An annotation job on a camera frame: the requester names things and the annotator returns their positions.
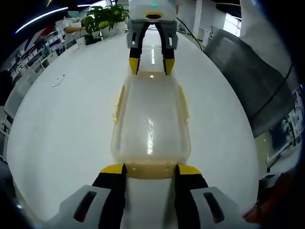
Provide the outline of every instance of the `gray mesh chair back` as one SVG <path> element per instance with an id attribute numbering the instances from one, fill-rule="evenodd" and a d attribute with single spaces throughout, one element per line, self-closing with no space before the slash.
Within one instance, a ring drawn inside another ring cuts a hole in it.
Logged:
<path id="1" fill-rule="evenodd" d="M 285 78 L 238 37 L 218 30 L 207 44 L 204 53 L 219 68 L 235 91 L 248 117 L 254 137 L 269 130 L 293 109 L 295 97 L 285 83 L 268 105 L 258 112 L 283 84 Z"/>
<path id="2" fill-rule="evenodd" d="M 28 83 L 29 83 L 30 85 L 32 85 L 32 84 L 35 82 L 35 80 L 38 78 L 38 76 L 39 76 L 39 75 L 34 71 L 34 69 L 29 68 L 29 69 L 24 73 L 24 75 L 22 76 L 22 78 L 25 78 L 25 79 L 28 81 Z"/>
<path id="3" fill-rule="evenodd" d="M 4 111 L 10 118 L 15 118 L 18 108 L 30 87 L 31 83 L 24 76 L 16 83 L 4 105 Z"/>

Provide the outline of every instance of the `white wall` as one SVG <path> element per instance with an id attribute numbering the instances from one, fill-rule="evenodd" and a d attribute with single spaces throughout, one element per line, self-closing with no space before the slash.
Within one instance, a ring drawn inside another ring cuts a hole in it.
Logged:
<path id="1" fill-rule="evenodd" d="M 199 28 L 200 28 L 200 19 L 201 19 L 201 12 L 202 12 L 202 1 L 196 1 L 196 12 L 195 12 L 195 22 L 193 28 L 193 35 L 198 38 Z"/>
<path id="2" fill-rule="evenodd" d="M 128 0 L 118 0 L 118 4 L 129 4 Z"/>
<path id="3" fill-rule="evenodd" d="M 194 29 L 195 12 L 196 1 L 194 0 L 184 0 L 184 5 L 179 8 L 178 18 L 186 24 L 191 32 L 193 32 Z"/>
<path id="4" fill-rule="evenodd" d="M 210 0 L 203 0 L 200 28 L 211 31 L 211 26 L 219 29 L 224 27 L 225 13 L 216 9 L 216 3 Z"/>
<path id="5" fill-rule="evenodd" d="M 225 13 L 216 9 L 214 18 L 215 18 L 214 26 L 216 26 L 219 29 L 222 29 L 224 27 L 224 22 L 225 22 Z"/>

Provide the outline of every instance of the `translucent plastic container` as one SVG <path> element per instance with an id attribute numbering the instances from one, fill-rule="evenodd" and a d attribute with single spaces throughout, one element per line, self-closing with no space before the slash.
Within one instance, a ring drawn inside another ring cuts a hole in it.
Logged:
<path id="1" fill-rule="evenodd" d="M 127 77 L 116 108 L 111 145 L 116 159 L 149 164 L 187 160 L 187 103 L 174 77 L 161 72 Z"/>

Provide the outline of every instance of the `white table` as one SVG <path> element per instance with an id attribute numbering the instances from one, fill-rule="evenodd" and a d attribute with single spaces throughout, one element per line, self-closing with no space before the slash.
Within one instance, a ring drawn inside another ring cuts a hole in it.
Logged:
<path id="1" fill-rule="evenodd" d="M 149 34 L 144 43 L 156 40 Z M 18 189 L 42 220 L 54 216 L 59 204 L 80 187 L 91 185 L 102 168 L 116 163 L 110 153 L 112 114 L 130 72 L 128 57 L 125 35 L 83 48 L 74 45 L 39 76 L 23 99 L 11 128 L 7 159 Z M 217 67 L 181 35 L 175 59 L 173 73 L 189 105 L 188 164 L 245 211 L 256 201 L 259 177 L 244 110 Z M 168 188 L 169 183 L 130 180 L 129 202 L 142 205 L 140 214 L 147 212 L 144 218 L 157 223 L 157 202 L 167 196 L 160 187 Z M 146 195 L 140 198 L 141 188 Z"/>

